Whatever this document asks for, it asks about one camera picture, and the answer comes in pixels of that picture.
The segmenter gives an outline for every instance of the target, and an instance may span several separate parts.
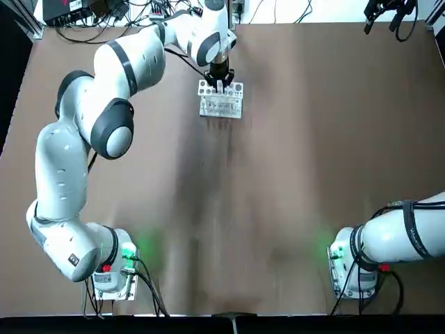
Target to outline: black clamp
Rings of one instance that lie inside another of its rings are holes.
[[[209,86],[218,92],[218,81],[222,81],[222,92],[224,88],[230,86],[235,77],[235,71],[229,68],[229,59],[222,63],[210,63],[210,70],[204,72],[204,78]]]

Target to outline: electronic equipment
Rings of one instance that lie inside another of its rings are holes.
[[[92,15],[88,0],[43,0],[42,7],[48,26],[63,26]]]

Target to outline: metal frame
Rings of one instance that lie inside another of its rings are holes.
[[[444,12],[445,12],[445,1],[439,0],[435,4],[432,12],[425,20],[425,24],[428,30],[432,30],[433,24],[440,18],[440,15],[444,14]]]
[[[21,0],[11,0],[11,4],[28,24],[26,28],[34,33],[34,39],[41,40],[44,29],[40,22],[34,17],[33,13],[29,12],[28,8],[26,8]]]

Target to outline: label sticker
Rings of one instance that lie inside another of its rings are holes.
[[[68,261],[70,261],[73,266],[76,266],[79,263],[79,258],[77,256],[75,256],[73,253],[68,258]]]
[[[98,275],[95,273],[95,282],[96,283],[110,283],[111,282],[111,274],[103,273]]]
[[[47,238],[37,229],[34,227],[33,222],[31,221],[30,224],[31,232],[33,233],[34,239],[37,241],[37,243],[40,245],[40,247],[43,248],[43,245],[45,244],[45,241]]]
[[[76,0],[70,2],[70,10],[77,10],[79,8],[82,8],[82,0]]]

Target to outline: wire bundle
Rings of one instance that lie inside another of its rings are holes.
[[[89,281],[88,278],[86,280],[84,280],[86,290],[85,290],[85,298],[84,298],[84,300],[82,300],[83,316],[86,319],[90,319],[90,318],[88,318],[86,316],[86,297],[88,295],[88,298],[90,299],[91,307],[95,311],[96,317],[99,317],[99,318],[103,319],[103,317],[102,317],[102,307],[104,306],[104,300],[102,298],[99,298],[99,303],[97,302],[94,278],[91,278],[92,293],[90,291],[90,287],[89,287],[88,281]]]
[[[161,297],[161,293],[159,291],[157,291],[157,289],[155,288],[155,285],[153,284],[153,281],[150,277],[148,268],[145,265],[145,263],[139,257],[130,257],[129,259],[140,262],[142,264],[142,266],[144,267],[145,273],[147,275],[144,276],[143,273],[141,273],[140,271],[137,271],[137,270],[136,271],[122,270],[122,272],[129,274],[129,275],[138,276],[139,278],[141,278],[144,281],[144,283],[148,286],[148,288],[150,289],[150,292],[152,293],[153,308],[154,308],[154,312],[155,312],[156,316],[159,317],[159,315],[162,313],[164,315],[164,317],[169,317],[170,315],[168,314],[167,309],[165,308],[163,299]]]

